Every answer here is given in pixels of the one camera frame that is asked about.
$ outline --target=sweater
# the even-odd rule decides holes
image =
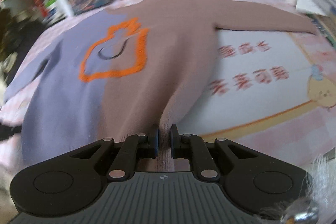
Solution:
[[[169,129],[208,84],[218,28],[318,33],[305,17],[242,1],[105,8],[60,35],[9,85],[5,100],[42,74],[22,125],[25,164],[158,124],[159,153],[147,170],[173,170]]]

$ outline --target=brown sweater half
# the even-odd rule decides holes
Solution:
[[[140,66],[107,79],[98,138],[119,142],[159,124],[159,155],[150,168],[155,171],[173,170],[169,128],[186,115],[208,84],[218,56],[216,28],[318,34],[305,17],[232,0],[144,0],[109,13],[137,18],[146,39],[140,54],[143,65],[139,41],[131,33],[123,53],[111,60],[111,71]],[[115,51],[122,46],[120,41]]]

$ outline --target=black object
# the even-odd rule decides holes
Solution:
[[[107,138],[19,172],[10,193],[25,224],[256,224],[257,213],[305,194],[306,173],[229,140],[205,143],[171,128],[173,158],[191,171],[138,172],[155,158],[158,128]]]

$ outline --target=red bottle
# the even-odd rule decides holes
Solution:
[[[47,17],[48,16],[48,11],[45,9],[43,1],[42,0],[33,0],[35,6],[37,8],[39,8],[41,14],[43,17]]]

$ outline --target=crosshair symbol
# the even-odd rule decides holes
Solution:
[[[166,179],[168,178],[168,176],[166,176],[166,175],[161,175],[161,176],[159,176],[159,178],[162,179],[162,180],[166,180]]]

